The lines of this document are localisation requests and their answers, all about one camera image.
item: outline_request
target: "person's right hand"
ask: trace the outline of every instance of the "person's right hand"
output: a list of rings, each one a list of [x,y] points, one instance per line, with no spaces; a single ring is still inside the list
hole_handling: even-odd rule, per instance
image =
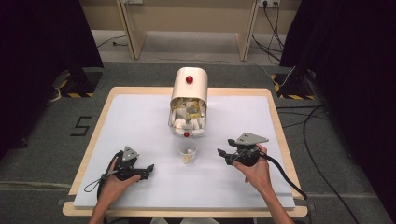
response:
[[[262,153],[267,153],[267,148],[257,144]],[[266,189],[272,189],[269,164],[267,160],[259,157],[256,164],[247,167],[239,161],[234,161],[233,166],[245,175],[245,182],[250,184],[260,193],[264,193]]]

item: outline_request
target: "white cylindrical container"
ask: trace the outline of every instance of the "white cylindrical container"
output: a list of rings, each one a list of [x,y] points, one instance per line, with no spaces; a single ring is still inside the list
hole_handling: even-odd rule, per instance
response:
[[[168,125],[172,133],[198,137],[205,133],[207,110],[207,73],[198,67],[177,71],[172,92]]]

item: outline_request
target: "white paper sheet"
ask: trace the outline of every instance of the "white paper sheet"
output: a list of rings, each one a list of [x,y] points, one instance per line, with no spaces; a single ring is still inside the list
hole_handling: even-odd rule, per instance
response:
[[[136,168],[154,164],[148,180],[129,187],[113,204],[118,208],[176,209],[263,209],[261,195],[234,167],[226,165],[217,149],[234,153],[228,139],[249,132],[264,136],[269,142],[268,155],[283,167],[269,105],[263,96],[208,96],[205,136],[196,138],[198,156],[193,164],[184,164],[177,152],[180,137],[167,126],[170,95],[117,95],[109,108],[97,139],[78,195],[77,208],[94,207],[96,190],[84,188],[98,179],[110,160],[125,146],[140,156]],[[285,208],[294,208],[289,184],[270,164],[271,179],[276,195]]]

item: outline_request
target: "black controller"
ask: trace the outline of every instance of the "black controller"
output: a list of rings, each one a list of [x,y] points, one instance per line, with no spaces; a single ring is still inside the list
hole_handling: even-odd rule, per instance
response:
[[[260,149],[256,146],[258,143],[268,142],[267,138],[260,137],[253,133],[243,133],[236,141],[228,139],[231,147],[236,147],[234,154],[227,154],[224,150],[218,148],[218,153],[225,159],[227,165],[233,165],[233,161],[239,161],[246,166],[256,164],[259,157],[264,157]]]
[[[154,169],[154,164],[150,165],[146,169],[136,169],[134,168],[134,164],[137,161],[136,151],[131,149],[130,147],[125,147],[123,151],[120,151],[116,154],[115,157],[118,157],[116,165],[114,167],[115,176],[119,180],[126,180],[134,175],[140,175],[140,179],[149,179],[149,174]]]

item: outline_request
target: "red button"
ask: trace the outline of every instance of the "red button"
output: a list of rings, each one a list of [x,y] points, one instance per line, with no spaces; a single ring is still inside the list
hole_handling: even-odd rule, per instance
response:
[[[193,78],[191,76],[186,77],[186,82],[191,84],[193,82]]]

